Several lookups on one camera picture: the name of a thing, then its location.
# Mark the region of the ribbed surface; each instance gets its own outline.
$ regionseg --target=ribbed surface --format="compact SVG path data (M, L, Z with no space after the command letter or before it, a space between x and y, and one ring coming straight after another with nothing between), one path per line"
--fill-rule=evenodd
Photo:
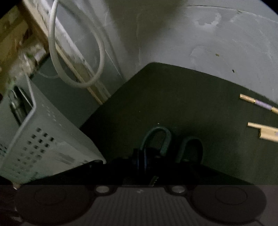
M192 210L187 200L164 188L118 188L98 197L79 219L63 226L217 226ZM254 222L248 226L259 226Z

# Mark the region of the purple label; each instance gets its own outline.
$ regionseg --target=purple label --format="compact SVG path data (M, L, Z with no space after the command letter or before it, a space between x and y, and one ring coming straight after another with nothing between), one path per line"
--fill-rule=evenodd
M264 102L261 102L261 101L259 101L259 100L256 100L255 104L256 104L256 105L259 105L259 106L261 106L261 107L264 107L264 108L266 108L266 109L268 109L268 110L271 110L271 109L272 109L272 106L271 106L271 105L266 104L266 103L264 103Z

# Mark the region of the metal screw head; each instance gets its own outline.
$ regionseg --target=metal screw head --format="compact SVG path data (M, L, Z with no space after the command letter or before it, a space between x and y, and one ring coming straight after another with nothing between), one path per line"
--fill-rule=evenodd
M176 185L174 187L172 187L172 191L175 192L175 193L183 193L185 192L185 187L184 186L180 186L180 185Z
M96 191L98 192L98 193L107 193L107 192L109 192L109 187L107 187L107 186L97 186L96 187Z

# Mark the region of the round pad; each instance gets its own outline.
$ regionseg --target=round pad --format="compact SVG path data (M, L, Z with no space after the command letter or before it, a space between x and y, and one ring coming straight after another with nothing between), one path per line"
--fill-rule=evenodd
M37 225L57 225L83 215L90 205L83 185L25 185L16 195L21 217Z
M265 194L254 185L199 185L192 203L204 216L217 222L247 223L265 209Z

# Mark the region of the concrete wall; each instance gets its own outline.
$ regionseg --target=concrete wall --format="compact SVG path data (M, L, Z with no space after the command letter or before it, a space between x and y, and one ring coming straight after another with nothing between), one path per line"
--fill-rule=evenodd
M278 16L259 0L76 0L105 33L115 58L105 76L111 89L116 67L126 79L149 62L162 62L215 75L278 102ZM61 18L91 64L91 34Z
M43 6L41 10L47 11L48 17L52 3L53 0L41 0L41 3L39 3ZM120 86L122 86L122 84L125 82L125 78L122 76L120 72L117 59L115 58L115 54L111 49L111 45L109 43L109 40L107 39L106 33L102 29L101 24L98 23L99 20L95 17L93 9L91 8L91 6L88 7L85 1L83 8L86 8L87 15L93 18L95 26L98 27L98 31L100 32L100 35L104 40L106 49L105 68L100 78L100 81L104 84L109 93L113 94ZM74 45L78 48L79 52L82 54L82 58L90 65L94 72L96 72L99 66L99 49L98 44L93 34L89 31L88 27L62 6L58 7L56 21L58 21L61 24L61 26L57 30L60 29L61 33L65 37L69 37L71 39L70 41L74 43ZM65 43L67 41L68 40L66 40L65 38L64 40L61 40L61 37L59 39L60 43Z

